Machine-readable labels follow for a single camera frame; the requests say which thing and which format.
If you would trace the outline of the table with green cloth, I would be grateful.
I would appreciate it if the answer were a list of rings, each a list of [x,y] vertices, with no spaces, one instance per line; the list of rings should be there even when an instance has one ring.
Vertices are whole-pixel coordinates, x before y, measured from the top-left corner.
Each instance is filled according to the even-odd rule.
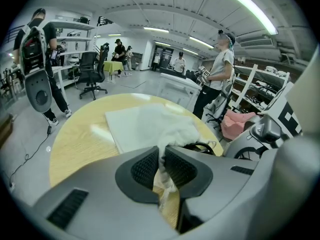
[[[103,70],[106,74],[106,79],[110,83],[116,83],[115,78],[118,75],[118,71],[123,71],[123,64],[119,61],[104,61]]]

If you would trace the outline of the long black box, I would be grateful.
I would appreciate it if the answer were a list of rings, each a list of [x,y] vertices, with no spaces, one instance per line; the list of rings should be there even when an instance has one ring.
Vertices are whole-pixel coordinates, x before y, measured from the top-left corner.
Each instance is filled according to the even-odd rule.
[[[179,78],[182,78],[182,79],[186,79],[187,78],[185,75],[183,75],[183,73],[174,71],[172,69],[167,69],[167,68],[162,68],[161,67],[160,68],[160,72],[163,73],[163,74],[179,77]]]

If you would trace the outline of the white metal shelf rack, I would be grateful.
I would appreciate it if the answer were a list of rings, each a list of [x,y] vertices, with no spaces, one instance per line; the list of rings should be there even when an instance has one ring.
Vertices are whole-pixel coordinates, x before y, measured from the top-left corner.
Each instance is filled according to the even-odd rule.
[[[277,93],[291,81],[290,73],[267,66],[264,70],[236,65],[229,107],[237,113],[264,111]]]

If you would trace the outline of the ceiling air conditioner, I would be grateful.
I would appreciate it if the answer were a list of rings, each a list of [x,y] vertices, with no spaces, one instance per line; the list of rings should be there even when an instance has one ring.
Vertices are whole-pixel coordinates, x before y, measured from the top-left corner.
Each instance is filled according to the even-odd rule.
[[[276,47],[273,39],[267,35],[239,38],[238,43],[244,49],[273,49]]]

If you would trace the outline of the pink cloth on chair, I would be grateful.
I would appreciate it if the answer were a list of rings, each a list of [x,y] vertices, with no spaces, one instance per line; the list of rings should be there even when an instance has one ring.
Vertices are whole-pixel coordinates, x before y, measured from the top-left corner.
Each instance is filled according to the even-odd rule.
[[[228,109],[220,124],[223,137],[234,140],[244,131],[245,123],[254,116],[254,112],[237,113]]]

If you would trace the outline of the white cloth drawstring bag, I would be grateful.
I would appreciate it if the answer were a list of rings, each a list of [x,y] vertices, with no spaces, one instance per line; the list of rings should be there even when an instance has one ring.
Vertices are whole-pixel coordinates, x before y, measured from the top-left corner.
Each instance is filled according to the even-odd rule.
[[[154,185],[163,188],[160,207],[170,193],[177,191],[165,169],[167,146],[184,147],[196,142],[216,146],[216,141],[201,136],[191,116],[184,115],[179,105],[149,103],[132,108],[106,112],[106,120],[119,153],[156,146],[159,149],[158,170]]]

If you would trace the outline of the white shelf unit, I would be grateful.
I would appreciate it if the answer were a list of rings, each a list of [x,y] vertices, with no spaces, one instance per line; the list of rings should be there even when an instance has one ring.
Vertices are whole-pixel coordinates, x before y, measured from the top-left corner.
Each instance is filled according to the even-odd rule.
[[[78,78],[75,70],[78,69],[81,57],[91,50],[94,43],[97,27],[89,22],[55,19],[51,21],[56,27],[57,56],[52,70],[57,86],[64,89],[75,85]]]

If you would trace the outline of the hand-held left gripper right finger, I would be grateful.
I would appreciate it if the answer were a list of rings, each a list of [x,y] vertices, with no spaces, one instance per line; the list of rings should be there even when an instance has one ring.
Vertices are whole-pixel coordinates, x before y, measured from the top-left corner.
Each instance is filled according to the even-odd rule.
[[[179,191],[179,233],[248,234],[266,192],[272,156],[251,161],[167,147],[165,169]]]

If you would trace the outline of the round wooden table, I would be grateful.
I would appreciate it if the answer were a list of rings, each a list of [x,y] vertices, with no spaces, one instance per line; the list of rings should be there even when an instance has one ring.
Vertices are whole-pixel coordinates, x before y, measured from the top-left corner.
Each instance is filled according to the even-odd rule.
[[[122,155],[111,135],[106,113],[160,103],[177,105],[169,100],[140,93],[109,95],[92,101],[77,110],[58,132],[50,155],[51,188],[80,168],[98,160]],[[208,127],[187,109],[185,116],[193,118],[200,135],[216,142],[208,144],[215,156],[223,154],[223,148]]]

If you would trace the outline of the white desk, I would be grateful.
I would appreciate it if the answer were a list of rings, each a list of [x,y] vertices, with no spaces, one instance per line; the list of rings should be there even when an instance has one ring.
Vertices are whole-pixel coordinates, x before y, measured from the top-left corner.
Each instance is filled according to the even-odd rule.
[[[189,78],[161,73],[157,96],[192,111],[201,89]]]

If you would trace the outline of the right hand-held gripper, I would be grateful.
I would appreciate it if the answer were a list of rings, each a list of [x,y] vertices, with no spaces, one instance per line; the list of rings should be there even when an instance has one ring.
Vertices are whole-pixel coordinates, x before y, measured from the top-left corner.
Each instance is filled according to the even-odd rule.
[[[238,159],[245,152],[257,152],[261,143],[268,149],[277,148],[284,141],[302,134],[297,116],[286,98],[293,86],[286,84],[259,113],[261,118],[251,131],[254,136],[246,131],[229,143],[224,151],[226,158]]]

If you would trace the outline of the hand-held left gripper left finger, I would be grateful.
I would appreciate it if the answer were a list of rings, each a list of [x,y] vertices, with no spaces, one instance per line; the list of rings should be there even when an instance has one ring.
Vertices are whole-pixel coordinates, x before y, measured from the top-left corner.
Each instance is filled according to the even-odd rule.
[[[47,191],[35,212],[57,239],[174,240],[153,191],[156,146],[91,162]]]

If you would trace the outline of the long ceiling light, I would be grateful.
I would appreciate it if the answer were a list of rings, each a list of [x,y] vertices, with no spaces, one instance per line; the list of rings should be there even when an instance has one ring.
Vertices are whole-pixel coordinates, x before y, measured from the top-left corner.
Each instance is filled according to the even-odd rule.
[[[278,30],[267,17],[267,15],[252,0],[237,0],[246,7],[264,26],[270,35],[277,35]]]
[[[169,30],[161,29],[161,28],[154,28],[154,27],[143,27],[144,30],[147,31],[154,31],[154,32],[161,32],[161,33],[169,33]]]
[[[194,37],[192,37],[192,36],[190,36],[189,39],[192,40],[192,41],[195,41],[195,42],[197,42],[197,43],[199,43],[199,44],[202,44],[202,45],[208,47],[209,49],[213,49],[213,48],[214,48],[214,46],[212,46],[212,45],[210,45],[210,44],[208,44],[208,43],[206,43],[206,42],[204,42],[204,41],[202,41],[202,40],[199,40],[199,39],[197,39],[197,38],[194,38]]]

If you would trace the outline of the black office chair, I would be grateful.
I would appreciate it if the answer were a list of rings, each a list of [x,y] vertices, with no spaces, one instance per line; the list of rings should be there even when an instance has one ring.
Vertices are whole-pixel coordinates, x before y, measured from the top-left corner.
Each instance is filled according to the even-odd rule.
[[[99,62],[97,66],[97,74],[98,74],[98,82],[102,83],[105,80],[105,73],[104,73],[104,62],[108,57],[109,53],[109,43],[105,42],[103,45],[100,46],[100,54],[99,54]]]
[[[84,83],[86,87],[83,91],[79,94],[79,98],[82,99],[84,94],[92,93],[93,100],[96,100],[95,91],[104,91],[105,94],[108,93],[106,89],[101,88],[98,84],[98,72],[97,67],[95,66],[95,61],[97,58],[97,53],[94,51],[88,51],[82,54],[80,65],[79,65],[79,72],[80,76],[77,80],[77,83]]]

